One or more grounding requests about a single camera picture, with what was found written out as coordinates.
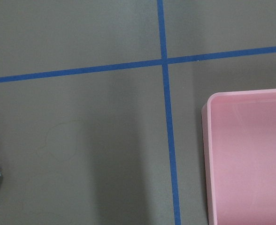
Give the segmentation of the pink plastic bin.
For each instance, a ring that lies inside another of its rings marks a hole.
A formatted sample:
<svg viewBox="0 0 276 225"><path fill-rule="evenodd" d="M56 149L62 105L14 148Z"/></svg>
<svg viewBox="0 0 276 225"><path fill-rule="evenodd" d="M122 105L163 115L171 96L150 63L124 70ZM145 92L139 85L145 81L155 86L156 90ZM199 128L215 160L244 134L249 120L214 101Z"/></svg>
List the pink plastic bin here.
<svg viewBox="0 0 276 225"><path fill-rule="evenodd" d="M219 92L203 106L211 225L276 225L276 89Z"/></svg>

